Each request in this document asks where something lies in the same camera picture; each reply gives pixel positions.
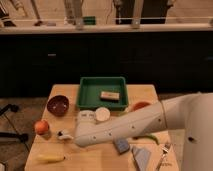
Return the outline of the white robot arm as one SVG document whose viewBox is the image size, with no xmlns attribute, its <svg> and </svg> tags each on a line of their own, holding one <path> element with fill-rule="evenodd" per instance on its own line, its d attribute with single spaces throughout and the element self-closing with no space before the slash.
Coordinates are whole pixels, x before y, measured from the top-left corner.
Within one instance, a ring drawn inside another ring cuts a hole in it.
<svg viewBox="0 0 213 171">
<path fill-rule="evenodd" d="M 185 130 L 181 171 L 213 171 L 213 93 L 162 100 L 101 124 L 79 112 L 74 142 L 86 147 L 172 129 Z"/>
</svg>

